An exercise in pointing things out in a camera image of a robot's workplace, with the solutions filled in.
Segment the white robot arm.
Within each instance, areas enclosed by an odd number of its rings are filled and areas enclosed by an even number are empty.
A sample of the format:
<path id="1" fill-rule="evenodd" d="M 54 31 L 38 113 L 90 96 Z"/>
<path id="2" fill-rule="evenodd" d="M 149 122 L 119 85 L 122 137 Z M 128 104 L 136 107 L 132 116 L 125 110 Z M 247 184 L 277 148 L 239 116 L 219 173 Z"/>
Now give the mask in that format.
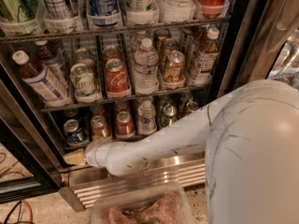
<path id="1" fill-rule="evenodd" d="M 208 224 L 299 224 L 299 91 L 250 82 L 136 142 L 92 141 L 85 161 L 116 176 L 205 151 Z"/>

